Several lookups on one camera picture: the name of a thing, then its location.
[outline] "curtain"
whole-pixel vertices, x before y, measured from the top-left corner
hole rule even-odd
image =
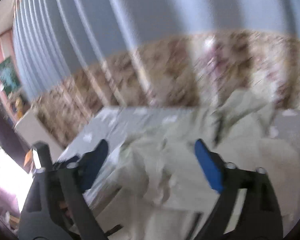
[[[300,0],[20,0],[21,81],[64,146],[103,106],[300,109]]]

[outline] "bright window light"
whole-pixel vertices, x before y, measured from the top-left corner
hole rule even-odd
[[[25,204],[32,181],[32,175],[26,173],[0,147],[0,186],[17,196],[20,212]]]

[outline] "blue gripper pad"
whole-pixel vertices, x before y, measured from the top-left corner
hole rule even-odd
[[[105,162],[109,152],[106,140],[101,140],[98,146],[92,151],[85,153],[79,161],[82,168],[82,176],[79,187],[82,192],[90,189],[98,176],[98,173]]]
[[[223,160],[217,153],[210,152],[202,140],[197,140],[194,144],[194,153],[205,174],[210,187],[221,194],[223,190],[222,167]]]

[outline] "striped wallpaper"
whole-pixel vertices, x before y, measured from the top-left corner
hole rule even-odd
[[[14,66],[16,66],[16,55],[14,53],[13,41],[12,41],[12,29],[0,35],[0,63],[2,63],[6,58],[10,56]],[[0,90],[0,99],[4,104],[5,109],[8,112],[12,121],[14,123],[17,123],[18,119],[13,114],[12,110],[10,109],[10,106],[8,106],[8,97],[5,94],[5,92],[1,90]]]

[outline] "painting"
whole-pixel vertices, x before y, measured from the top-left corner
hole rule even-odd
[[[0,81],[7,96],[21,87],[11,57],[0,63]]]

